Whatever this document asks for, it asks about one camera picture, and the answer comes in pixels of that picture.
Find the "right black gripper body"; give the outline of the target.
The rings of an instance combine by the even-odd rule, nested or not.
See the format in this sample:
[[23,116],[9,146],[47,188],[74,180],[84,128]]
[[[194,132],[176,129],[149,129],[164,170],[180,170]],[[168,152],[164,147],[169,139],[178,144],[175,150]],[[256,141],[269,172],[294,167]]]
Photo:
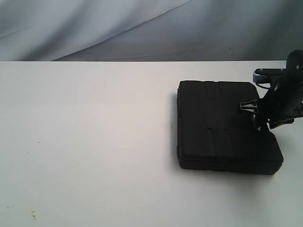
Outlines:
[[292,124],[303,116],[303,81],[291,80],[282,76],[267,87],[263,98],[240,103],[240,111],[253,114],[266,114],[270,129]]

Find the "right silver black robot arm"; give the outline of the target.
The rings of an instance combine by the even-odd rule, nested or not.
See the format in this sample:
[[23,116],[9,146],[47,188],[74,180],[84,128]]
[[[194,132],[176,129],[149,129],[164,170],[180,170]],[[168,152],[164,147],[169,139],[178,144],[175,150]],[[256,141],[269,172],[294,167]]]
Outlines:
[[267,92],[263,98],[240,103],[242,112],[253,114],[253,125],[261,130],[292,124],[303,116],[303,52],[295,50],[284,69],[256,69],[253,82]]

